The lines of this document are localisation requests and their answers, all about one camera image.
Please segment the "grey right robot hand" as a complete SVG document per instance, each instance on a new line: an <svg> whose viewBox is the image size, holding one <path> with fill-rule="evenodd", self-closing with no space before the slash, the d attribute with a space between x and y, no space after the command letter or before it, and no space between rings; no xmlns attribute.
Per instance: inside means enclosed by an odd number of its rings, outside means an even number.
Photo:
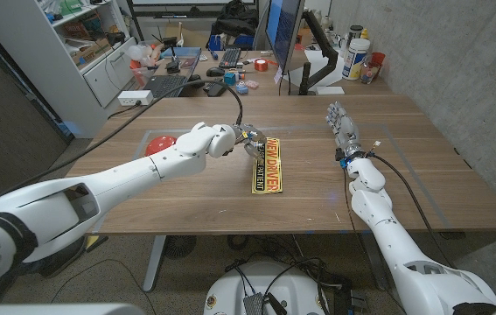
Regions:
<svg viewBox="0 0 496 315"><path fill-rule="evenodd" d="M334 135L337 158L354 159L364 155L359 129L338 101L329 105L325 120Z"/></svg>

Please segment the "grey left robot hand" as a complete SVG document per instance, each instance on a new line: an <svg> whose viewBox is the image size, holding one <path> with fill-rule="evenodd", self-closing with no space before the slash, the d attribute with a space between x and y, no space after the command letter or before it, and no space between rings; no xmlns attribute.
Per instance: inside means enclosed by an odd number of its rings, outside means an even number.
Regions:
<svg viewBox="0 0 496 315"><path fill-rule="evenodd" d="M267 143L267 137L252 124L234 124L232 129L235 133L235 144L242 144L249 156L256 161L263 163L264 154L261 149L264 149Z"/></svg>

